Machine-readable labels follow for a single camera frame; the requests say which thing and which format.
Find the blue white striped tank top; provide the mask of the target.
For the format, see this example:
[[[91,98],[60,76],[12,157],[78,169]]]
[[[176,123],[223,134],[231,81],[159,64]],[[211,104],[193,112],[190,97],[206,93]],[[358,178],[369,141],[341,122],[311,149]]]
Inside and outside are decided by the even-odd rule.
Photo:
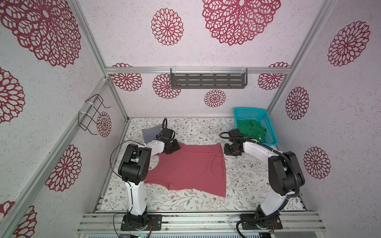
[[[142,129],[143,139],[145,144],[150,143],[151,141],[155,140],[162,132],[163,127],[161,125]]]

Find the maroon red tank top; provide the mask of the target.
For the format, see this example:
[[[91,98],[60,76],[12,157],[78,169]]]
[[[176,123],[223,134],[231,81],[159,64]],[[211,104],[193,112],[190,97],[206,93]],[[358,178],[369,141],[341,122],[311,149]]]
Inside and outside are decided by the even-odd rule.
[[[222,146],[186,145],[180,150],[160,153],[159,162],[148,172],[145,183],[161,185],[168,190],[196,189],[226,197],[226,165]]]

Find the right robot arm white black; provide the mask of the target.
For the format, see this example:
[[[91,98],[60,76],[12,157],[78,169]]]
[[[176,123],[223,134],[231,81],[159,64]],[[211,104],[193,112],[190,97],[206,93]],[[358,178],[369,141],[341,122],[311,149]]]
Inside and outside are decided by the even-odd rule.
[[[265,201],[257,208],[261,218],[275,216],[292,198],[298,197],[305,184],[298,158],[294,152],[281,152],[258,141],[231,140],[224,144],[228,156],[250,154],[265,162],[268,168],[270,190]]]

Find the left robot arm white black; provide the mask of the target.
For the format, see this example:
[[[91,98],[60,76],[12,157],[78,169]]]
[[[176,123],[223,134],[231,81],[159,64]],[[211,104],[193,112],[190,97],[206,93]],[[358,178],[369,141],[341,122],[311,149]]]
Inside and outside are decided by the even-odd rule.
[[[118,175],[128,189],[129,213],[134,216],[146,213],[144,180],[149,172],[151,157],[160,153],[172,154],[179,149],[180,144],[176,139],[170,142],[153,140],[143,146],[130,143],[126,147]]]

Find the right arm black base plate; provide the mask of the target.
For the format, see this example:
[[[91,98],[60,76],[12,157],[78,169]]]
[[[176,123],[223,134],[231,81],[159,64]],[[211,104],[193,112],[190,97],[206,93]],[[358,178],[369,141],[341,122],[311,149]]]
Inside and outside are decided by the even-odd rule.
[[[254,213],[241,214],[243,230],[281,230],[283,225],[279,214],[269,218],[260,218]]]

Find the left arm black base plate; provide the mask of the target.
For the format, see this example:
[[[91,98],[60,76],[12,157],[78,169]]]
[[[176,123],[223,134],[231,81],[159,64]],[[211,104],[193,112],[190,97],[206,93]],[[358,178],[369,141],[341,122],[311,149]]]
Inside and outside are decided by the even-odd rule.
[[[133,215],[127,213],[123,216],[121,231],[160,231],[162,226],[161,214]]]

